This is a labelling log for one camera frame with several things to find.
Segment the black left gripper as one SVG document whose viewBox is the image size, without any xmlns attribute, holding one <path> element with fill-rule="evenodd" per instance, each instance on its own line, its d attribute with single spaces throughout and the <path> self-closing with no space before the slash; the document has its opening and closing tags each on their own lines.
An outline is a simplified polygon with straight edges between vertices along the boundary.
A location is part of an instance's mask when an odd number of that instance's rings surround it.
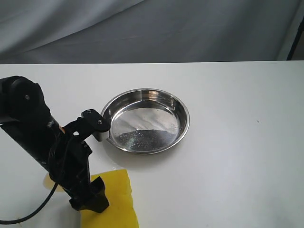
<svg viewBox="0 0 304 228">
<path fill-rule="evenodd" d="M 48 154 L 51 179 L 71 197 L 69 203 L 73 209 L 102 213 L 109 207 L 105 183 L 100 176 L 91 183 L 89 177 L 88 156 L 92 150 L 85 139 L 93 133 L 92 126 L 79 117 L 63 128 L 55 123 L 51 130 L 55 135 Z"/>
</svg>

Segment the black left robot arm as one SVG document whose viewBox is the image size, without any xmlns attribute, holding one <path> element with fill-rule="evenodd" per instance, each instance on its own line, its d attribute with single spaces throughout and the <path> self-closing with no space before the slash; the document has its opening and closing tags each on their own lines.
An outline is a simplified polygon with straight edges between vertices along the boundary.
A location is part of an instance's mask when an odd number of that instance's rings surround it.
<svg viewBox="0 0 304 228">
<path fill-rule="evenodd" d="M 110 130 L 96 110 L 88 109 L 66 126 L 51 115 L 39 84 L 22 76 L 0 81 L 0 126 L 70 196 L 73 209 L 103 212 L 109 201 L 101 178 L 90 179 L 86 139 Z"/>
</svg>

